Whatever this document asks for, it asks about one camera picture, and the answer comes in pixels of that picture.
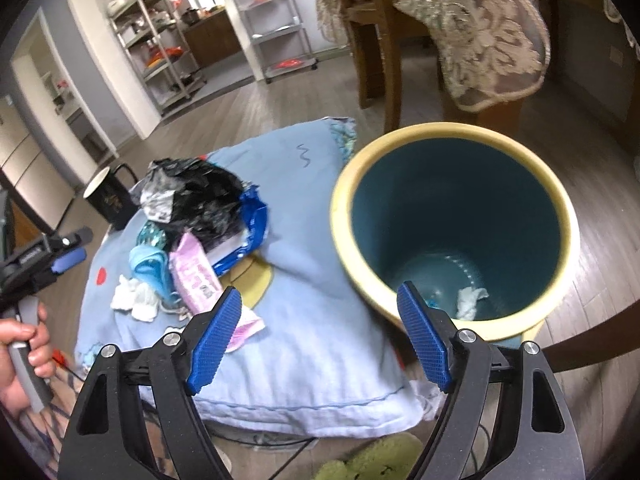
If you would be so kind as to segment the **person's left hand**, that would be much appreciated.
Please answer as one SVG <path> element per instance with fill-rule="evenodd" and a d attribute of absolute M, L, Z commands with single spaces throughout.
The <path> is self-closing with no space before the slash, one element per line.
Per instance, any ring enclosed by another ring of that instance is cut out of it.
<path fill-rule="evenodd" d="M 31 408 L 40 413 L 53 399 L 55 372 L 47 311 L 34 296 L 1 319 L 1 406 L 14 419 Z"/>

